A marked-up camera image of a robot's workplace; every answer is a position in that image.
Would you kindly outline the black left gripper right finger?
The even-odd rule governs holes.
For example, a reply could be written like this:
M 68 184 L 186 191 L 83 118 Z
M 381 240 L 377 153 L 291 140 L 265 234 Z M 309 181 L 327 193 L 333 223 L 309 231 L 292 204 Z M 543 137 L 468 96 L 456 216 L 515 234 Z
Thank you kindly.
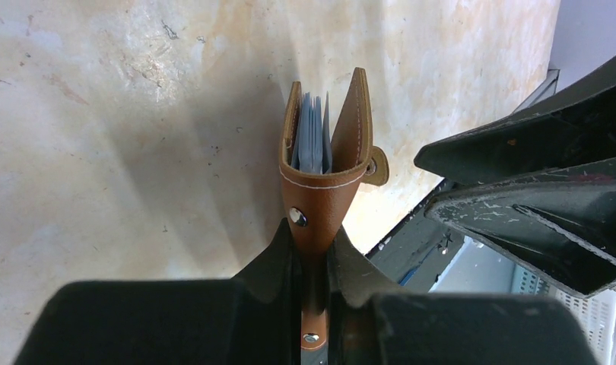
M 415 294 L 339 230 L 328 253 L 330 364 L 594 364 L 557 300 L 520 294 Z

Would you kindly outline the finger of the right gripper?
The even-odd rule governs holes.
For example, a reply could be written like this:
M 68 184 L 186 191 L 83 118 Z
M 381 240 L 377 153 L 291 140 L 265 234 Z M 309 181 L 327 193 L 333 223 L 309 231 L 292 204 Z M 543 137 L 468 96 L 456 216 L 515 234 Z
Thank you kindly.
M 427 144 L 414 158 L 465 185 L 598 162 L 616 178 L 616 56 L 554 96 Z
M 433 198 L 424 214 L 577 297 L 616 291 L 616 178 L 602 162 Z

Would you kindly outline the brown leather card holder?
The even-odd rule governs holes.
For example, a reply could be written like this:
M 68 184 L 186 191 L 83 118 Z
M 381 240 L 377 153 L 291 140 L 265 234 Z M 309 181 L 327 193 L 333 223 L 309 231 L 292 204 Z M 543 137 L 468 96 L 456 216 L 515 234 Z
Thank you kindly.
M 328 340 L 327 252 L 360 184 L 383 186 L 388 160 L 373 143 L 366 72 L 354 69 L 335 128 L 328 97 L 295 81 L 285 108 L 278 158 L 281 194 L 301 270 L 300 347 L 316 351 Z

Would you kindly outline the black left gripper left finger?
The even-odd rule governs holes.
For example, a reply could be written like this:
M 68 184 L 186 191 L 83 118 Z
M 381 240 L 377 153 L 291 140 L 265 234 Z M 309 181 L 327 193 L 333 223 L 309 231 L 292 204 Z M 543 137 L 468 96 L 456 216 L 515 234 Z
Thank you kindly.
M 229 279 L 76 281 L 57 290 L 17 364 L 298 364 L 291 230 Z

